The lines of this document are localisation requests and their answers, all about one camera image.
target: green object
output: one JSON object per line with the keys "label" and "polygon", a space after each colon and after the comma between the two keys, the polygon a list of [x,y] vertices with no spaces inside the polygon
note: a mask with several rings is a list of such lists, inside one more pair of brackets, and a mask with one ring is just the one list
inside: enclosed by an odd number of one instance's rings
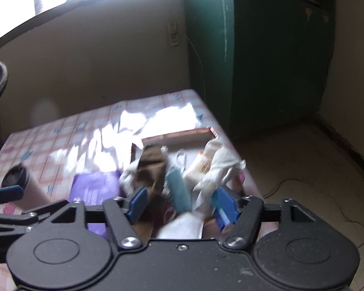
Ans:
{"label": "green object", "polygon": [[228,131],[233,76],[233,0],[185,0],[185,9],[190,84],[206,98],[211,112]]}
{"label": "green object", "polygon": [[231,137],[319,109],[332,13],[301,0],[185,0],[185,9],[191,86],[205,98],[205,80],[207,105]]}

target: brown cloth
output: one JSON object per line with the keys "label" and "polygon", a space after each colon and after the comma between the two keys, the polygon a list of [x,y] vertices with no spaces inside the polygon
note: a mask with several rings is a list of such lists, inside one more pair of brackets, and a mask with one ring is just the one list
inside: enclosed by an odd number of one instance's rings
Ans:
{"label": "brown cloth", "polygon": [[150,201],[155,195],[160,195],[165,185],[166,157],[159,145],[146,146],[139,159],[137,171],[133,179],[134,186],[147,188],[147,198]]}
{"label": "brown cloth", "polygon": [[165,175],[166,157],[163,155],[161,147],[159,145],[146,146],[140,156],[132,183],[135,189],[139,186],[147,188],[148,206],[140,220],[132,226],[144,244],[148,242],[153,232],[163,225],[159,224],[159,220],[163,220],[168,201],[162,196]]}
{"label": "brown cloth", "polygon": [[228,237],[228,234],[231,232],[233,227],[233,224],[228,224],[221,232],[215,219],[206,219],[204,221],[204,227],[202,229],[202,239],[211,239],[212,237],[214,237],[218,241],[222,242],[225,238]]}

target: pile of clothes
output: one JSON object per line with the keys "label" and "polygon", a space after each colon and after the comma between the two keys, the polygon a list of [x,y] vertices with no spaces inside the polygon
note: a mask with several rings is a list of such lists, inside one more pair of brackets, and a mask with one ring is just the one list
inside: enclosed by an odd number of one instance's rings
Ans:
{"label": "pile of clothes", "polygon": [[218,139],[212,139],[190,167],[185,163],[183,149],[175,157],[165,146],[146,146],[141,157],[121,174],[120,186],[127,197],[140,186],[148,192],[149,204],[133,225],[143,242],[151,237],[221,239],[232,227],[219,226],[213,217],[213,196],[225,185],[243,195],[237,176],[245,169],[245,161],[236,159]]}

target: pink checkered bedsheet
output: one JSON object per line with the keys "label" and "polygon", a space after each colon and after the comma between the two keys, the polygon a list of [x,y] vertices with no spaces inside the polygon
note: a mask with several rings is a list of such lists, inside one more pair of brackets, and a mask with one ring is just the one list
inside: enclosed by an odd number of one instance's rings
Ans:
{"label": "pink checkered bedsheet", "polygon": [[[213,127],[219,139],[233,149],[191,89],[79,113],[11,134],[0,150],[0,185],[6,172],[23,161],[48,196],[67,199],[76,173],[124,169],[132,142],[197,127]],[[0,213],[20,212],[12,203],[0,205]],[[0,265],[0,291],[14,288],[6,265]]]}

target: metal screw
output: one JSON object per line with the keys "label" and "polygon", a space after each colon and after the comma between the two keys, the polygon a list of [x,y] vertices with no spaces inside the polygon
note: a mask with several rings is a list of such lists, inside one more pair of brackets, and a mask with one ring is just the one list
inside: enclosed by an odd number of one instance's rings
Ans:
{"label": "metal screw", "polygon": [[187,246],[187,245],[178,245],[177,246],[177,249],[179,250],[179,251],[185,251],[185,250],[187,250],[189,247]]}
{"label": "metal screw", "polygon": [[247,242],[242,237],[230,237],[226,239],[225,245],[232,250],[239,250],[243,248]]}
{"label": "metal screw", "polygon": [[121,240],[121,245],[123,245],[125,248],[136,248],[140,246],[140,244],[140,240],[133,236],[128,236]]}

